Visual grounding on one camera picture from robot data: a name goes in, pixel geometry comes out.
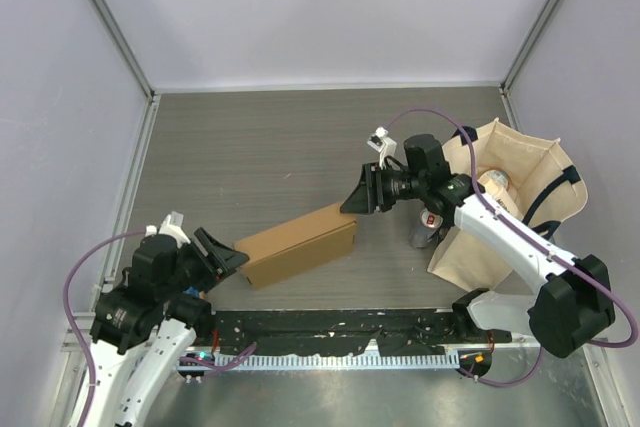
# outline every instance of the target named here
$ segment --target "gray floor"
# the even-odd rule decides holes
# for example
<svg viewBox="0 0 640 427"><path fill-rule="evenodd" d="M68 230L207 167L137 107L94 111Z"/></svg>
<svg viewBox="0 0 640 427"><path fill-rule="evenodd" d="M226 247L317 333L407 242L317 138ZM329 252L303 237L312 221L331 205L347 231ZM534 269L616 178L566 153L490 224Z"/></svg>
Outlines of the gray floor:
<svg viewBox="0 0 640 427"><path fill-rule="evenodd" d="M496 351L491 378L513 380L537 350ZM606 425L582 353L547 355L519 387L454 371L227 373L186 384L173 374L147 427L590 427Z"/></svg>
<svg viewBox="0 0 640 427"><path fill-rule="evenodd" d="M334 202L355 187L360 165L376 159L367 137L409 106L432 106L464 124L506 122L497 88L375 89L163 95L130 225L185 214L225 243ZM416 113L391 131L400 144L446 121ZM236 275L209 294L214 308L445 307L463 293L426 273L430 252L411 249L418 203L361 217L348 258L254 291ZM134 241L125 245L130 259ZM512 276L503 292L526 288Z"/></svg>

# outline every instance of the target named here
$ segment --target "cardboard box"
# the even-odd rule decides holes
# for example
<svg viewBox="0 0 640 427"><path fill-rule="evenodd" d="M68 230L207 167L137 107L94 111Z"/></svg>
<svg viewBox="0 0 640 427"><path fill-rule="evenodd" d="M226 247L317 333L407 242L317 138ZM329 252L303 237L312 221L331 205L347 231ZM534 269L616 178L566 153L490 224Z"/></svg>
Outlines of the cardboard box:
<svg viewBox="0 0 640 427"><path fill-rule="evenodd" d="M333 204L233 244L250 260L241 272L255 289L306 272L353 250L356 218Z"/></svg>

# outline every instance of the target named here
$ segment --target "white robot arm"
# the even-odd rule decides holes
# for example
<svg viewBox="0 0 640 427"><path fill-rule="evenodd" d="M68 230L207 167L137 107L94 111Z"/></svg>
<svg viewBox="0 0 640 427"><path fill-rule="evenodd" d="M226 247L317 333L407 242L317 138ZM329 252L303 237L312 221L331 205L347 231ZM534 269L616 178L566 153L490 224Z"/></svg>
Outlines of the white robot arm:
<svg viewBox="0 0 640 427"><path fill-rule="evenodd" d="M122 283L98 300L90 332L96 383L85 375L69 427L79 425L90 389L85 427L141 427L179 357L197 335L211 332L211 305L183 292L209 291L249 258L200 228L194 235L203 253L181 225L173 212L159 229L148 227Z"/></svg>
<svg viewBox="0 0 640 427"><path fill-rule="evenodd" d="M372 214L390 210L398 200L419 199L429 212L443 217L447 226L459 227L501 255L524 279L532 295L499 295L486 289L467 294L456 304L464 300L475 326L533 335L545 350L564 358L613 323L612 301L567 271L557 259L610 289L604 263L594 256L578 259L553 246L491 196L476 195L468 175L451 173L442 146L432 135L408 138L404 150L406 166L389 155L384 166L379 162L364 164L358 186L340 210ZM389 160L399 170L390 168ZM549 255L542 254L536 245L546 245L541 250L550 251Z"/></svg>

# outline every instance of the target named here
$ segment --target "beige tote bag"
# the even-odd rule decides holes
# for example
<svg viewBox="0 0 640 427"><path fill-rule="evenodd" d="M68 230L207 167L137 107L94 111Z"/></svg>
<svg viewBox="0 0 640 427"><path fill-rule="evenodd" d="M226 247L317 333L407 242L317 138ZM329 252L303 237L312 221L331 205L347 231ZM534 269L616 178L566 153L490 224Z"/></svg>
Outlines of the beige tote bag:
<svg viewBox="0 0 640 427"><path fill-rule="evenodd" d="M545 238L587 202L587 188L560 139L530 137L495 119L479 129L465 128L473 141L477 174L498 169L509 176L508 192L520 219ZM456 135L443 145L453 173L470 174L469 147ZM427 269L466 291L494 289L511 272L498 254L471 234L452 227Z"/></svg>

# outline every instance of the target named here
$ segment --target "bottle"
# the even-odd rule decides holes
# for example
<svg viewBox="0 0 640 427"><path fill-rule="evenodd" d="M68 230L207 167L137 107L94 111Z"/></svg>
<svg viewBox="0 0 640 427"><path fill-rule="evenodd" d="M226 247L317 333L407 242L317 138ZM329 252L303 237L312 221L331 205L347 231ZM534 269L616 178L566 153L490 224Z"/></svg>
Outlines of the bottle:
<svg viewBox="0 0 640 427"><path fill-rule="evenodd" d="M415 249L424 249L442 225L442 217L432 214L427 209L420 212L420 217L409 237L409 245Z"/></svg>
<svg viewBox="0 0 640 427"><path fill-rule="evenodd" d="M491 195L504 210L513 215L516 219L522 219L522 213L509 195L509 176L501 170L487 170L478 179L487 194Z"/></svg>

